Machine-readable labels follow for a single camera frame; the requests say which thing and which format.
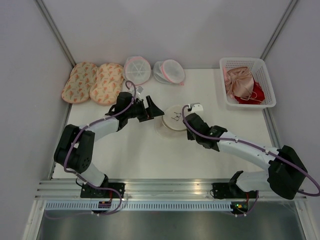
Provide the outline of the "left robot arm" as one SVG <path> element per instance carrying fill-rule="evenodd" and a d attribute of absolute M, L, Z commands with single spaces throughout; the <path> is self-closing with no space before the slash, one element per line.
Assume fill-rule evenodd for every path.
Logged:
<path fill-rule="evenodd" d="M 120 92 L 116 103 L 103 118 L 83 127 L 68 124 L 62 132 L 53 159 L 67 172 L 83 180 L 81 198 L 122 199 L 125 185 L 109 182 L 108 176 L 93 164 L 94 144 L 105 136 L 120 131 L 129 119 L 145 122 L 164 114 L 150 96 L 140 100 L 129 92 Z"/>

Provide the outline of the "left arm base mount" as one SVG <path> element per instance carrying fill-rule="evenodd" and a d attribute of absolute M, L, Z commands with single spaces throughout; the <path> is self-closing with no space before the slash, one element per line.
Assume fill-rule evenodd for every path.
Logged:
<path fill-rule="evenodd" d="M 119 192 L 121 197 L 124 196 L 125 184 L 123 182 L 110 182 L 108 187 Z M 107 199 L 107 198 L 120 199 L 118 194 L 112 190 L 96 189 L 96 188 L 93 188 L 87 184 L 82 185 L 80 198 L 83 198 L 83 199 Z"/>

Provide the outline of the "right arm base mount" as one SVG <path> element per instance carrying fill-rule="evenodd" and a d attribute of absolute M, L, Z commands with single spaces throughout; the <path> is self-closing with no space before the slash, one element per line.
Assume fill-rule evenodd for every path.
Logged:
<path fill-rule="evenodd" d="M 251 190 L 244 192 L 238 186 L 229 186 L 227 182 L 212 183 L 212 189 L 210 191 L 214 199 L 255 199 L 257 197 L 257 191 Z"/>

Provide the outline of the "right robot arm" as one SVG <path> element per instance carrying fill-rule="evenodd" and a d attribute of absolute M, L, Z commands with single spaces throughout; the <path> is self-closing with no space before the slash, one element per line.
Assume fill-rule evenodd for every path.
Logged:
<path fill-rule="evenodd" d="M 196 113 L 183 119 L 187 138 L 205 149 L 228 153 L 246 160 L 261 171 L 237 171 L 228 182 L 228 192 L 235 198 L 245 192 L 272 190 L 278 196 L 292 200 L 301 187 L 307 169 L 296 151 L 287 145 L 282 148 L 255 145 L 241 139 L 226 128 L 208 126 Z"/>

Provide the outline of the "cream mesh laundry bag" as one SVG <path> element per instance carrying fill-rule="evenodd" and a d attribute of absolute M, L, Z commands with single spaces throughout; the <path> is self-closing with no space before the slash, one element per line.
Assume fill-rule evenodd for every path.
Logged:
<path fill-rule="evenodd" d="M 155 119 L 154 129 L 159 136 L 166 139 L 176 139 L 187 135 L 187 128 L 183 123 L 182 108 L 182 105 L 173 105 L 164 111 L 164 115 Z"/>

